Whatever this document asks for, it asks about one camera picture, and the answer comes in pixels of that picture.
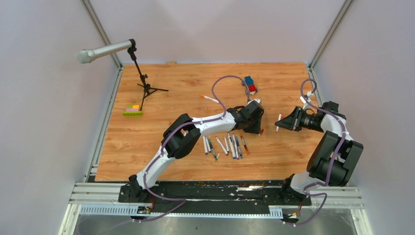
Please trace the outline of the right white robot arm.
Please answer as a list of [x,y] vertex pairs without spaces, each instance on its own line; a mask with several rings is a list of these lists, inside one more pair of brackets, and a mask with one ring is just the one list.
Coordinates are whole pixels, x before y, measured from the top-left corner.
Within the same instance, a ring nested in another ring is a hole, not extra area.
[[308,114],[297,106],[287,117],[275,125],[291,131],[303,128],[323,133],[312,153],[306,171],[286,178],[279,197],[285,204],[292,204],[299,195],[319,186],[345,186],[360,159],[364,146],[355,141],[346,129],[346,117],[338,112],[339,105],[329,101]]

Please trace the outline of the silver grey pen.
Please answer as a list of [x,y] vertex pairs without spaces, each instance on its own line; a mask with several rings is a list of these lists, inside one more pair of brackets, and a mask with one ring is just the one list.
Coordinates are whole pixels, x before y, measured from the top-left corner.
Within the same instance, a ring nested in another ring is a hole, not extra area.
[[217,160],[218,160],[218,158],[217,158],[216,152],[215,152],[215,150],[214,150],[214,148],[213,148],[213,145],[212,145],[212,143],[211,143],[211,141],[210,141],[209,137],[207,137],[207,142],[208,142],[208,144],[209,144],[210,151],[211,151],[211,153],[212,153],[212,154],[213,154],[213,156],[214,156],[214,159],[217,161]]

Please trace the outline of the orange capped white marker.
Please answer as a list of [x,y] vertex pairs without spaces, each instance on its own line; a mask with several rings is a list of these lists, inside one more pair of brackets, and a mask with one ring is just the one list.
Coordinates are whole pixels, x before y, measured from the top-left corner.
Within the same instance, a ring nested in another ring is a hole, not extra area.
[[203,94],[199,94],[199,96],[204,98],[204,99],[210,100],[212,102],[219,103],[219,101],[217,99],[214,99],[212,97],[209,97],[209,96],[206,96],[206,95],[203,95]]

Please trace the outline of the grey capped marker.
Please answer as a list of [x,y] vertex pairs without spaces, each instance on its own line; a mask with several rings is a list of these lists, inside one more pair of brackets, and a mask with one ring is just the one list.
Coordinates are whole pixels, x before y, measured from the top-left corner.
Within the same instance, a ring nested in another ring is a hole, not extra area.
[[242,154],[242,150],[241,150],[239,140],[238,140],[237,136],[234,135],[233,137],[234,137],[234,140],[235,140],[235,143],[236,143],[236,148],[237,148],[237,152],[238,152],[238,155],[239,155],[239,159],[243,159],[243,154]]

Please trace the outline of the blue capped white marker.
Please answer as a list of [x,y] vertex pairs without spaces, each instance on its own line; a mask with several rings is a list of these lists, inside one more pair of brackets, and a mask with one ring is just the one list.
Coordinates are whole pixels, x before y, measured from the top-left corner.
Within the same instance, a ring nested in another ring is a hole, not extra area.
[[228,132],[227,135],[228,135],[228,142],[229,142],[229,145],[230,145],[232,158],[236,159],[235,149],[234,149],[234,145],[233,145],[233,141],[232,141],[232,137],[230,135],[230,132]]

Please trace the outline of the red capped white marker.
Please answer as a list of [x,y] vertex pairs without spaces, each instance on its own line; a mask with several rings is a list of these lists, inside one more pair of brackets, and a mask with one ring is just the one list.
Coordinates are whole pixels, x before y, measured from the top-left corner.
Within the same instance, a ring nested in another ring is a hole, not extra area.
[[244,146],[244,149],[246,151],[247,156],[250,157],[251,155],[250,155],[249,149],[248,149],[247,144],[245,142],[245,139],[244,139],[244,137],[242,135],[240,135],[240,139],[242,141],[242,144]]

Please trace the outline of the dark blue capped marker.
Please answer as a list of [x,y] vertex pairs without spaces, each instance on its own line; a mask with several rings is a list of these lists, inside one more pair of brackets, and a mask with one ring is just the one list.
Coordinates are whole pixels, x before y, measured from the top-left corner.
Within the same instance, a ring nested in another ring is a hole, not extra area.
[[206,143],[207,143],[207,149],[209,151],[209,153],[211,153],[211,145],[210,145],[210,140],[208,137],[206,137]]

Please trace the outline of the brown capped white marker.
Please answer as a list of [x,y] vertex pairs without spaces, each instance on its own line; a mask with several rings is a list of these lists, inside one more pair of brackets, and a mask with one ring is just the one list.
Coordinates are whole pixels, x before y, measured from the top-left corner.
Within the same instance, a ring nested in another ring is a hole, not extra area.
[[225,153],[225,155],[228,156],[229,155],[229,151],[225,148],[225,146],[222,144],[222,142],[220,141],[220,139],[217,136],[215,138],[216,138],[217,142],[219,143],[221,149]]

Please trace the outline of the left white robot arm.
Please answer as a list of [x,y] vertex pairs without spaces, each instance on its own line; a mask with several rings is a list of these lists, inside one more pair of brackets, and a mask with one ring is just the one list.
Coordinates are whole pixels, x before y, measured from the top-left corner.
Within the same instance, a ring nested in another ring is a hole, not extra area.
[[145,202],[156,180],[175,160],[187,156],[202,136],[219,132],[243,130],[259,134],[264,108],[260,99],[248,101],[245,106],[228,108],[208,117],[180,115],[164,132],[161,145],[147,166],[129,177],[130,195],[138,202]]

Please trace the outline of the black capped white marker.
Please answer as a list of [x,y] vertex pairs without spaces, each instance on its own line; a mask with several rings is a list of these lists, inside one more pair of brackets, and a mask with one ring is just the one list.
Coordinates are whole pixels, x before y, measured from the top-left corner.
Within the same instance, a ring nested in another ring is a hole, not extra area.
[[227,154],[229,154],[230,150],[229,150],[229,145],[228,145],[226,137],[224,137],[224,142],[225,142]]

